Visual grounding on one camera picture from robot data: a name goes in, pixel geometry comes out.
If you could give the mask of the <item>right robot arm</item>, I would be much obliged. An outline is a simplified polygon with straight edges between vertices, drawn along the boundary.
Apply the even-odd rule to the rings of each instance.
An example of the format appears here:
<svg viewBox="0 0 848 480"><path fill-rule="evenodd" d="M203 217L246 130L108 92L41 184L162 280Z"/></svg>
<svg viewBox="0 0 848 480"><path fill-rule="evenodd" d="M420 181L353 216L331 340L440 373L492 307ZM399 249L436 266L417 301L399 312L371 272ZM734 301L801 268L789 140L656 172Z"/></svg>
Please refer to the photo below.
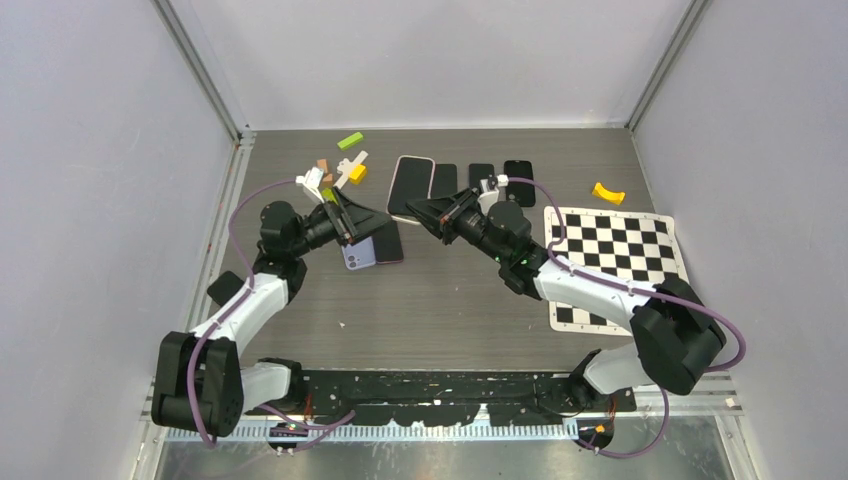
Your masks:
<svg viewBox="0 0 848 480"><path fill-rule="evenodd" d="M596 410L611 394L646 384L687 395L727 343L686 281L625 280L553 256L533 239L531 222L514 202L483 208L478 192L466 189L410 200L407 207L443 244L461 238L493 259L514 293L580 308L631 333L630 344L592 351L569 373L566 388L584 410Z"/></svg>

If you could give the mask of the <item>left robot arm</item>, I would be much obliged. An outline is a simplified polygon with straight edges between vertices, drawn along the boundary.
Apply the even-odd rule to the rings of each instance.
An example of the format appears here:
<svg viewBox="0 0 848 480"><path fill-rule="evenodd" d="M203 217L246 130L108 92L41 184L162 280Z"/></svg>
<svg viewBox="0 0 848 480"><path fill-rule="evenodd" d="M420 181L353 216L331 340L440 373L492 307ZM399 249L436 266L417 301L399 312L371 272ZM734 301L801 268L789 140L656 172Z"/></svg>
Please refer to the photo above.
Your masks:
<svg viewBox="0 0 848 480"><path fill-rule="evenodd" d="M241 416L271 403L284 414L298 412L307 398L299 363L266 359L240 363L244 348L287 307L304 284L304 257L329 243L356 245L389 225L389 214L360 205L340 190L307 215L285 201L260 212L258 253L248 276L222 273L208 288L218 311L188 332L162 340L154 378L151 419L200 435L202 441L230 435Z"/></svg>

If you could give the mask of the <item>purple phone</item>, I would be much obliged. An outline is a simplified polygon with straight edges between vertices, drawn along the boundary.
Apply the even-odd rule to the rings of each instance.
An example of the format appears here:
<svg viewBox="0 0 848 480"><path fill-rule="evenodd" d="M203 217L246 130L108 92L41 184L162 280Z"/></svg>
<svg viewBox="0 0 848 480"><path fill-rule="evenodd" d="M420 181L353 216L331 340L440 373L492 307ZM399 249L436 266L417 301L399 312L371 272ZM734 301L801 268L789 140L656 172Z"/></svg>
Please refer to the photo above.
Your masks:
<svg viewBox="0 0 848 480"><path fill-rule="evenodd" d="M490 175L497 175L493 164L488 163L471 163L468 166L468 184L469 188L476 193L480 193L480 180Z"/></svg>

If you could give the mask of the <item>black phone with dark frame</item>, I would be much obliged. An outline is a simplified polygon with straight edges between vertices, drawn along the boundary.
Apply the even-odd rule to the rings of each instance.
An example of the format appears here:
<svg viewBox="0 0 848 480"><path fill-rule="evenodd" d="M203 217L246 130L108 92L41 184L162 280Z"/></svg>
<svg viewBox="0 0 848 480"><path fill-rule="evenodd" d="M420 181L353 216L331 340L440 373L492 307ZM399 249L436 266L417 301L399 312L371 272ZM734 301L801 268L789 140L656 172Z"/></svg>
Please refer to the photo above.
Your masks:
<svg viewBox="0 0 848 480"><path fill-rule="evenodd" d="M450 163L436 164L430 188L430 197L448 197L454 195L457 191L458 167Z"/></svg>

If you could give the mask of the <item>black phone from lilac case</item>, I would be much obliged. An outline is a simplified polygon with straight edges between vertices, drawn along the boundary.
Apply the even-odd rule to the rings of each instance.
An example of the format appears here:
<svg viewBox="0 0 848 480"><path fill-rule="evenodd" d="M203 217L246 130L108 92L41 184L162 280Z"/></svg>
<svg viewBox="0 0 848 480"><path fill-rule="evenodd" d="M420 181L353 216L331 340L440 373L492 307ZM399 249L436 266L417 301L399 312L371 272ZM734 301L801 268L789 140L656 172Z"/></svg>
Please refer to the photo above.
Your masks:
<svg viewBox="0 0 848 480"><path fill-rule="evenodd" d="M404 260L398 224L391 221L373 236L375 261L378 265L400 263Z"/></svg>

